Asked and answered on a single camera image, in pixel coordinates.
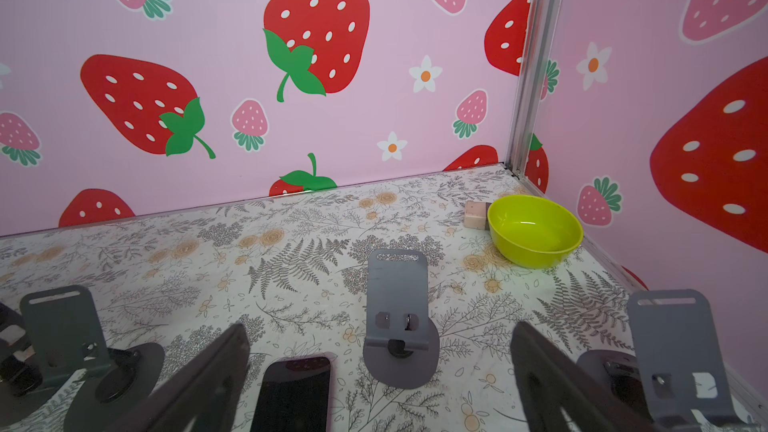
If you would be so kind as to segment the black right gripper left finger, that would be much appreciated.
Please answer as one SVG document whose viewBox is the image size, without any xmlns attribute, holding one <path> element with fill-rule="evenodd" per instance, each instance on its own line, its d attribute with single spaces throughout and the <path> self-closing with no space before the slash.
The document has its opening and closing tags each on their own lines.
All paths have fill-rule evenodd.
<svg viewBox="0 0 768 432">
<path fill-rule="evenodd" d="M 236 323 L 110 431 L 230 431 L 249 367 L 251 345 Z"/>
</svg>

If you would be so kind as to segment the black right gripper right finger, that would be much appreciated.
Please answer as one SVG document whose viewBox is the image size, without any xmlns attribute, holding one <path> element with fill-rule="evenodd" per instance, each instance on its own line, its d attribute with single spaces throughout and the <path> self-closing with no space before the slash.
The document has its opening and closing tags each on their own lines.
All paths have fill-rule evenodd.
<svg viewBox="0 0 768 432">
<path fill-rule="evenodd" d="M 513 329 L 510 353 L 531 431 L 652 431 L 650 422 L 621 403 L 527 322 Z"/>
</svg>

